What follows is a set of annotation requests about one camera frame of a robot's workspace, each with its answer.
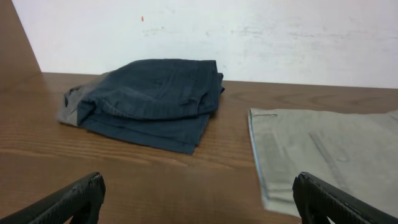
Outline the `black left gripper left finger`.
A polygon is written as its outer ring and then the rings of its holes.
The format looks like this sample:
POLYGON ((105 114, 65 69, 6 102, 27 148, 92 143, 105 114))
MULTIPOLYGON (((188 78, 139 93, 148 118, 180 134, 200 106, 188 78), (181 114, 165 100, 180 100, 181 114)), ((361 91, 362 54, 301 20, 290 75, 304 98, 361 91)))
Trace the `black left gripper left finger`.
POLYGON ((47 197, 1 219, 3 224, 97 224, 104 202, 103 176, 93 172, 47 197))

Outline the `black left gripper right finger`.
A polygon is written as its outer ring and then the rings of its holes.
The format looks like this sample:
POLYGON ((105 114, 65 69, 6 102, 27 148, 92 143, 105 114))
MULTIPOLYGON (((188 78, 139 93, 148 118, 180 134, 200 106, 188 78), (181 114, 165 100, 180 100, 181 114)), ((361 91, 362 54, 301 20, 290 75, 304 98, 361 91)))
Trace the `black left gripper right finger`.
POLYGON ((292 190, 302 224, 397 224, 396 217, 308 172, 296 176, 292 190))

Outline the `light khaki shorts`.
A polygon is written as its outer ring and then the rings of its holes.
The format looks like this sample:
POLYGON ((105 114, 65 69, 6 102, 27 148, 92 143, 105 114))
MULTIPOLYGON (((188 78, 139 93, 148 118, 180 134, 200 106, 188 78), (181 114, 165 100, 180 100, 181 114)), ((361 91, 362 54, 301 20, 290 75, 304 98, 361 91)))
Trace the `light khaki shorts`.
POLYGON ((371 206, 397 215, 397 112, 344 114, 260 110, 249 135, 266 210, 298 215, 292 186, 308 172, 371 206))

